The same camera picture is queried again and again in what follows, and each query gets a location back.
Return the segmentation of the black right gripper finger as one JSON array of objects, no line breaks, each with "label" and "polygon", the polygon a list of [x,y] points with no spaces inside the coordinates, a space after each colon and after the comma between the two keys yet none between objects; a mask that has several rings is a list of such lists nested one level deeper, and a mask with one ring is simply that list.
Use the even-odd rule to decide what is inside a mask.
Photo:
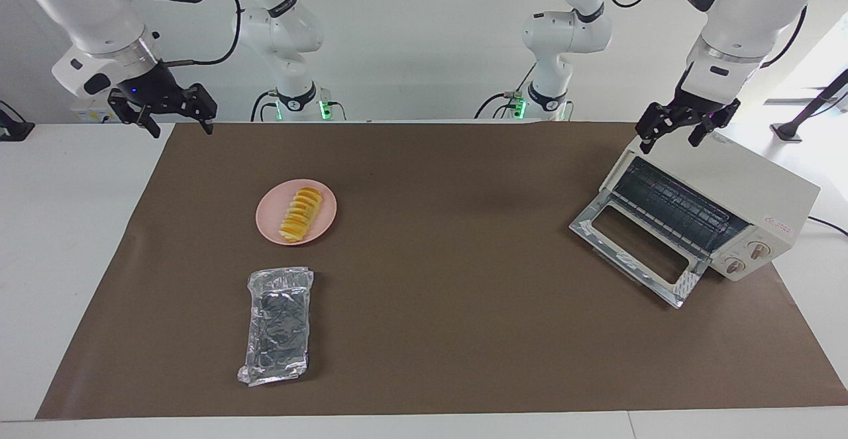
[{"label": "black right gripper finger", "polygon": [[185,115],[199,122],[206,134],[212,135],[217,104],[203,84],[194,83],[185,89],[184,98]]},{"label": "black right gripper finger", "polygon": [[125,125],[136,125],[145,129],[154,138],[159,138],[161,128],[157,122],[152,119],[146,106],[138,108],[131,102],[127,96],[119,89],[112,89],[108,94],[108,104],[118,117],[119,121]]}]

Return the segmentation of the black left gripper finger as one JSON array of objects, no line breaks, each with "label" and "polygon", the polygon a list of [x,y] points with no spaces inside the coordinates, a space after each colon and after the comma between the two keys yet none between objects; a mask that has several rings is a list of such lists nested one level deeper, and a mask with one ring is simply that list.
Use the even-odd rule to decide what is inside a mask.
[{"label": "black left gripper finger", "polygon": [[640,138],[640,150],[648,154],[657,140],[672,133],[679,126],[682,107],[663,106],[659,102],[651,102],[635,125]]},{"label": "black left gripper finger", "polygon": [[708,134],[711,134],[716,129],[727,127],[739,109],[739,106],[740,100],[736,99],[726,107],[714,111],[714,113],[697,113],[698,123],[691,131],[691,134],[688,135],[688,143],[693,147],[698,147]]}]

